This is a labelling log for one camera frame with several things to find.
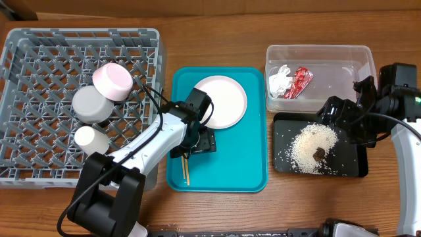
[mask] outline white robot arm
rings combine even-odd
[[[164,123],[161,131],[149,142],[144,148],[138,151],[133,158],[129,159],[123,164],[127,169],[138,168],[141,174],[147,176],[155,165],[168,153],[170,150],[178,145],[184,139],[186,134],[187,125],[182,122],[180,117],[165,113],[162,115]],[[152,136],[158,128],[160,118],[157,117],[155,121],[142,132],[135,140],[128,145],[114,151],[110,156],[114,157],[115,163],[121,161],[129,152],[143,144],[146,139]]]
[[[135,140],[109,155],[94,153],[84,164],[72,203],[63,211],[57,230],[65,215],[96,236],[141,236],[147,231],[136,221],[139,215],[145,177],[167,154],[171,158],[185,153],[216,151],[210,128],[201,124],[211,104],[210,97],[193,89],[186,101],[167,101],[159,109],[150,127]],[[98,185],[118,188],[115,197],[98,189]]]
[[[421,132],[421,119],[408,124]],[[399,164],[401,189],[401,216],[397,233],[415,235],[421,230],[421,144],[411,131],[400,124],[392,129],[391,135]]]

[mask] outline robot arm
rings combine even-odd
[[[421,132],[421,93],[416,89],[416,67],[395,63],[380,69],[379,88],[373,77],[355,82],[357,102],[330,97],[318,112],[319,122],[344,129],[356,144],[376,146],[380,133],[390,132],[399,164],[401,217],[398,234],[416,236],[421,230],[421,141],[408,128],[379,116],[401,120]]]
[[[110,155],[90,155],[72,198],[72,203],[76,199],[80,201],[70,206],[68,219],[96,236],[146,236],[147,231],[136,223],[145,177],[168,152],[175,158],[195,150],[198,153],[216,151],[215,142],[209,142],[212,130],[200,124],[210,104],[211,99],[205,92],[193,89],[185,102],[169,101],[161,106],[162,121],[156,118],[128,145]],[[161,122],[162,128],[157,133]],[[201,144],[208,144],[208,149]],[[116,165],[123,159],[127,161],[120,167]],[[116,196],[92,186],[99,180],[102,185],[117,187]]]
[[[123,167],[126,167],[127,169],[137,168],[141,174],[147,176],[152,168],[155,167],[172,148],[181,144],[186,134],[187,125],[182,122],[181,118],[170,113],[165,113],[162,116],[164,118],[164,123],[161,131],[151,142],[138,151],[133,158],[126,161],[123,164]],[[160,118],[157,117],[150,127],[142,132],[136,139],[120,148],[118,151],[111,153],[110,156],[114,157],[113,161],[115,163],[121,161],[129,152],[144,143],[158,128],[159,122]]]
[[[421,119],[408,122],[421,132]],[[421,145],[418,138],[400,124],[392,131],[399,164],[399,185],[401,189],[401,216],[398,234],[412,234],[421,230]]]

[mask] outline cable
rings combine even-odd
[[[393,122],[397,122],[400,125],[402,125],[405,128],[407,128],[408,130],[410,130],[421,141],[421,134],[418,133],[415,130],[415,128],[411,127],[409,124],[407,124],[407,123],[405,123],[405,122],[403,122],[403,121],[401,121],[399,119],[393,118],[393,117],[391,117],[389,115],[382,115],[382,114],[379,114],[379,113],[367,113],[367,115],[368,116],[372,116],[372,117],[378,117],[378,118],[388,119],[388,120],[393,121]]]
[[[116,163],[115,166],[113,166],[111,169],[109,169],[107,172],[105,172],[103,175],[101,175],[93,184],[91,184],[91,186],[89,186],[84,192],[82,192],[62,213],[61,216],[59,217],[59,220],[57,221],[57,232],[64,237],[67,236],[93,236],[91,234],[67,234],[65,233],[62,228],[61,228],[61,224],[64,220],[64,218],[66,217],[68,211],[73,208],[77,203],[79,203],[79,201],[90,191],[92,190],[94,187],[98,186],[99,183],[101,183],[104,179],[106,179],[108,176],[112,175],[113,172],[118,169],[120,166],[122,166],[122,164],[124,162],[126,162],[128,159],[130,159],[133,155],[135,155],[140,149],[142,149],[143,147],[145,147],[145,145],[147,145],[162,129],[162,125],[163,125],[163,121],[164,121],[164,117],[162,115],[162,111],[159,108],[159,104],[157,103],[157,101],[155,101],[155,99],[153,99],[151,93],[149,93],[146,90],[146,87],[144,86],[144,84],[142,85],[143,90],[145,91],[145,93],[149,96],[149,98],[151,98],[151,101],[153,102],[154,106],[157,108],[158,110],[158,114],[159,114],[159,125],[157,127],[157,130],[154,131],[154,133],[152,134],[152,136],[150,136],[149,138],[147,138],[145,140],[145,142],[143,142],[139,147],[137,147],[136,149],[134,149],[133,151],[129,152],[129,154],[127,154],[127,156],[125,158],[123,158],[121,161],[119,161],[118,163]]]
[[[209,117],[206,118],[206,120],[203,122],[203,124],[201,124],[202,127],[204,127],[209,122],[209,120],[211,119],[211,117],[213,115],[213,110],[214,110],[214,107],[213,106],[214,105],[213,105],[213,102],[212,101],[210,102],[210,105],[212,106],[212,110],[210,111]]]
[[[375,140],[371,140],[371,141],[368,141],[368,142],[361,142],[361,143],[352,142],[351,144],[353,144],[353,145],[369,145],[369,144],[373,144],[375,142],[380,142],[380,141],[386,139],[388,136],[390,136],[390,132],[386,132],[385,134],[381,135],[380,137],[376,138]]]
[[[359,122],[361,119],[363,119],[367,115],[367,113],[369,113],[373,109],[375,104],[376,104],[376,102],[373,102],[373,104],[370,106],[370,108],[368,108],[359,118],[352,121],[349,125],[352,126],[352,125],[356,124],[357,122]]]
[[[148,86],[147,84],[143,84],[142,86],[146,86],[151,91],[155,92],[161,99],[163,99],[165,101],[165,103],[168,103],[168,100],[161,93],[159,93],[157,90],[153,89],[151,86]]]

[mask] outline food scrap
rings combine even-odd
[[[316,148],[316,152],[313,154],[313,158],[317,162],[321,162],[324,159],[325,151],[323,148]]]

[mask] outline teal tray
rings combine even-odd
[[[249,67],[185,67],[174,75],[173,101],[184,101],[196,83],[222,75],[233,78],[247,94],[247,110],[234,126],[215,130],[216,152],[192,155],[190,186],[183,179],[181,157],[167,158],[166,179],[185,192],[259,192],[268,183],[268,139],[264,77]]]

